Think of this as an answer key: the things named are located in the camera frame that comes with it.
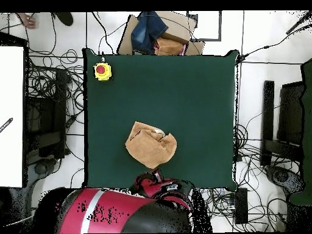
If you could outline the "person's hand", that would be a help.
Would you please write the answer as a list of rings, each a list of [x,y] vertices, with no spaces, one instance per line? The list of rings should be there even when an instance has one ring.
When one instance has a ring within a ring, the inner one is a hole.
[[[23,24],[28,29],[35,29],[37,27],[36,19],[26,14],[24,14]]]

